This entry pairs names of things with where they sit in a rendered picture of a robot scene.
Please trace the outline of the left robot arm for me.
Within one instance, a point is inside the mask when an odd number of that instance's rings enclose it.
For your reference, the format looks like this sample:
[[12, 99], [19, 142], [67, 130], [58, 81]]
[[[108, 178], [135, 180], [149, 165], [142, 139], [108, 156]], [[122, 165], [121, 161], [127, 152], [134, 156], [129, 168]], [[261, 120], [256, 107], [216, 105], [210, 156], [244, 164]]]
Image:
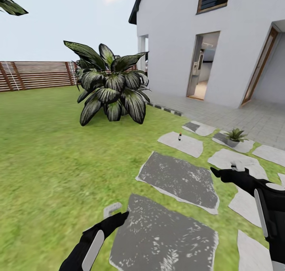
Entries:
[[104, 240], [118, 227], [124, 225], [129, 211], [112, 215], [120, 209], [120, 202], [113, 203], [103, 209], [102, 222], [83, 231], [80, 243], [75, 246], [68, 258], [62, 263], [59, 271], [91, 271], [92, 265], [104, 243]]

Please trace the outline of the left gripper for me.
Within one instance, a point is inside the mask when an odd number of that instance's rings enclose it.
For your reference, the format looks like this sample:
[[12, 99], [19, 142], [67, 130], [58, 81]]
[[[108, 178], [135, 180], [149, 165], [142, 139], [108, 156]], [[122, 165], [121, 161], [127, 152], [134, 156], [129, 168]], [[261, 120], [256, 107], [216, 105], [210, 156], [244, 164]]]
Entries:
[[118, 227], [124, 225], [125, 220], [128, 218], [129, 211], [125, 213], [117, 213], [103, 220], [103, 222], [107, 222], [110, 225], [110, 234]]

